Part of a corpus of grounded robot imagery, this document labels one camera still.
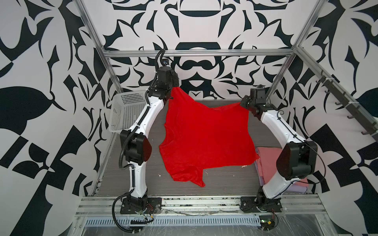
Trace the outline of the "red t-shirt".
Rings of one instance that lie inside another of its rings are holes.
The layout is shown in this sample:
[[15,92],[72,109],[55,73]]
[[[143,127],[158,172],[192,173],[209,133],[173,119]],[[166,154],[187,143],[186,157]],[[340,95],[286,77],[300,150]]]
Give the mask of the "red t-shirt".
[[248,120],[248,110],[239,103],[209,108],[174,88],[159,146],[167,172],[176,182],[205,187],[205,169],[253,164],[258,155]]

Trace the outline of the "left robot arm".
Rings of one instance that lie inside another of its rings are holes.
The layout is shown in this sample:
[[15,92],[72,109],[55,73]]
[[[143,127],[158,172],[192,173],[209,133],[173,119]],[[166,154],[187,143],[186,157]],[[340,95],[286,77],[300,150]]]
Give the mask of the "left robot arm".
[[145,105],[128,130],[120,132],[121,153],[118,167],[130,172],[130,190],[127,200],[135,205],[147,204],[146,164],[152,154],[149,132],[160,111],[170,98],[171,90],[179,85],[173,68],[157,68],[149,88],[143,93]]

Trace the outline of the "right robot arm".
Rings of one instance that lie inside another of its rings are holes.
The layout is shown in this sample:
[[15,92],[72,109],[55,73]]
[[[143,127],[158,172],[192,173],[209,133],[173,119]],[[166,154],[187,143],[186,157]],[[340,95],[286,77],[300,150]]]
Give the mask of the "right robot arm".
[[314,173],[318,147],[315,142],[306,141],[288,126],[280,111],[268,103],[263,85],[252,88],[250,95],[244,96],[240,105],[266,125],[282,147],[275,161],[275,174],[259,189],[255,200],[256,207],[266,210],[278,204],[282,194],[294,183]]

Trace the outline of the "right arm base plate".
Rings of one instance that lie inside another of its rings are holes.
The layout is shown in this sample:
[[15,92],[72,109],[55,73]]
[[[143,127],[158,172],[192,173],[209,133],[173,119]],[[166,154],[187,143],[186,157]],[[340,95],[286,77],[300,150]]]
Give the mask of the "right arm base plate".
[[240,209],[245,213],[282,212],[281,198],[241,197]]

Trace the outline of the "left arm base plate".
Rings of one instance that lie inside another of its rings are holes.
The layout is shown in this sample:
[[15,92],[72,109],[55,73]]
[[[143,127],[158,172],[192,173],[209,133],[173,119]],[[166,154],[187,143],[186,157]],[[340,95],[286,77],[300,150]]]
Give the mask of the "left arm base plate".
[[162,198],[135,198],[127,197],[122,200],[120,214],[153,214],[160,212]]

